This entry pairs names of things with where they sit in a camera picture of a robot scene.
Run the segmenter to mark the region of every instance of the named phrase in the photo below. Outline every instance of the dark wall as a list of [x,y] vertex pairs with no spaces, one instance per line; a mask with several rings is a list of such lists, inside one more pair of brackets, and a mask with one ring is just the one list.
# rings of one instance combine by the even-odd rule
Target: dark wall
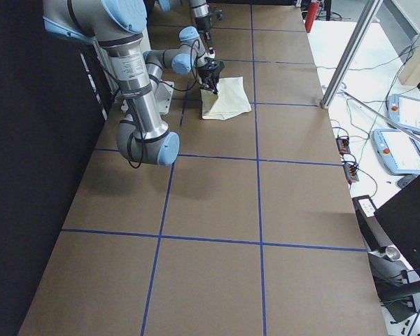
[[103,118],[42,1],[0,0],[0,335],[16,335]]

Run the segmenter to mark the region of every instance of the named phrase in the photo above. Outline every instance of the red fire extinguisher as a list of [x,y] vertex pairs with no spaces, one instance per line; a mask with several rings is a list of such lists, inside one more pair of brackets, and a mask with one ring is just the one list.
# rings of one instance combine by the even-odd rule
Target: red fire extinguisher
[[305,20],[305,29],[307,30],[307,33],[309,33],[313,27],[313,22],[316,19],[318,9],[319,0],[311,0],[307,13],[307,19]]

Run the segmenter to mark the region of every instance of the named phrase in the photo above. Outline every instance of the table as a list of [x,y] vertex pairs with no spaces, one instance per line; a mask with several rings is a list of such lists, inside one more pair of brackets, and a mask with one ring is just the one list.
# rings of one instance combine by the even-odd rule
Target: table
[[[322,87],[328,86],[335,71],[334,69],[325,68],[335,68],[337,66],[354,30],[355,24],[355,22],[316,21],[311,33],[308,34],[311,51],[313,52],[314,62],[318,67],[318,76]],[[345,84],[344,89],[348,93],[363,102],[374,101],[369,103],[369,105],[384,115],[386,113],[386,107],[382,101],[385,99],[390,84],[401,67],[402,62],[379,23],[373,23],[350,69],[372,68],[390,60],[393,61],[379,66],[376,69],[348,71],[343,81]],[[420,99],[420,91],[414,87],[401,85],[400,81],[397,80],[391,90],[391,94],[401,92],[406,92],[405,95],[409,97]],[[367,137],[367,134],[355,126],[367,132],[370,131],[373,124],[373,128],[390,127],[381,118],[376,119],[376,122],[374,122],[375,115],[352,101],[349,101],[349,107],[351,117],[347,108],[347,98],[343,94],[338,94],[329,108],[332,125],[336,127],[339,126],[339,123],[340,127],[343,127],[349,133],[351,137],[350,149],[360,162],[360,168],[369,173],[377,182],[377,192],[373,197],[373,201],[377,207],[380,207],[399,191],[396,181],[401,176],[392,176],[386,171],[379,161],[371,141],[365,142],[358,138]],[[351,196],[356,197],[373,194],[375,191],[373,180],[362,172],[358,173],[358,177],[360,181],[353,183],[351,186]],[[390,335],[399,335],[404,327],[406,327],[406,331],[408,330],[404,322],[390,324],[392,318],[386,309],[383,309],[383,315],[386,319],[386,326]],[[420,333],[420,317],[412,334],[416,335],[417,332]]]

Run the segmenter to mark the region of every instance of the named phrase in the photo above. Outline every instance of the metal bracket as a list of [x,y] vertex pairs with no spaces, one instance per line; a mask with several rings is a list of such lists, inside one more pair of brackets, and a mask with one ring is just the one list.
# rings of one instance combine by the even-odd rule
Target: metal bracket
[[[168,85],[174,87],[174,82],[165,82]],[[157,102],[157,107],[159,108],[159,113],[164,116],[169,112],[169,105],[173,97],[173,89],[165,85],[164,83],[159,83],[159,87],[155,92],[155,101]]]

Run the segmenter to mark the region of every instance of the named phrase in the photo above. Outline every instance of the cloth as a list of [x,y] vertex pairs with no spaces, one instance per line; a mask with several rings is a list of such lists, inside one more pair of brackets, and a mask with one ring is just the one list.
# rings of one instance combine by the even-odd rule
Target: cloth
[[201,90],[202,119],[227,120],[252,111],[244,92],[243,78],[221,78],[218,94]]

